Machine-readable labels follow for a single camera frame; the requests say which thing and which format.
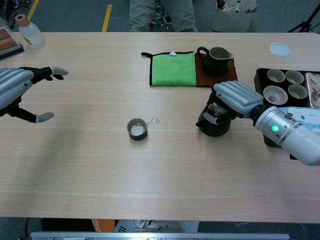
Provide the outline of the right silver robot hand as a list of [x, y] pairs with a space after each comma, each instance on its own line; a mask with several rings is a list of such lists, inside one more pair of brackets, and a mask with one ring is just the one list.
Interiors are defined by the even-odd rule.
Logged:
[[204, 111], [211, 124], [222, 125], [235, 118], [250, 119], [253, 111], [264, 107], [264, 97], [240, 81], [216, 83]]

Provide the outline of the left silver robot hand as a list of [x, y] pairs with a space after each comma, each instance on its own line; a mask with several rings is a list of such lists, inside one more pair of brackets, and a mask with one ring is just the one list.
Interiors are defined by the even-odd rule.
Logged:
[[19, 104], [22, 101], [22, 95], [42, 80], [52, 81], [53, 78], [63, 80], [68, 74], [68, 70], [59, 66], [2, 68], [0, 70], [0, 115], [9, 115], [34, 124], [53, 118], [55, 114], [52, 112], [39, 115], [21, 108]]

